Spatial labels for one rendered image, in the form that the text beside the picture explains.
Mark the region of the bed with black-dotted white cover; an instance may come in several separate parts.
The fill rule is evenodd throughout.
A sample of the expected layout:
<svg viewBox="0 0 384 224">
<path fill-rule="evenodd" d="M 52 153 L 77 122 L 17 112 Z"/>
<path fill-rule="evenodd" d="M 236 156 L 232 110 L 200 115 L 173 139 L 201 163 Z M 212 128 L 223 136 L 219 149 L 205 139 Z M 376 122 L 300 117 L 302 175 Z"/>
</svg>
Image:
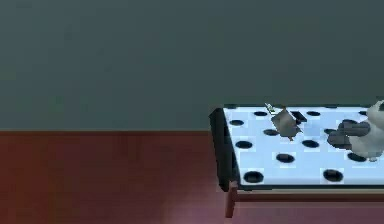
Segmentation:
<svg viewBox="0 0 384 224">
<path fill-rule="evenodd" d="M 209 116 L 226 217 L 238 202 L 384 202 L 384 154 L 375 162 L 334 148 L 342 121 L 366 119 L 363 105 L 285 107 L 301 131 L 290 141 L 263 105 L 226 105 Z"/>
</svg>

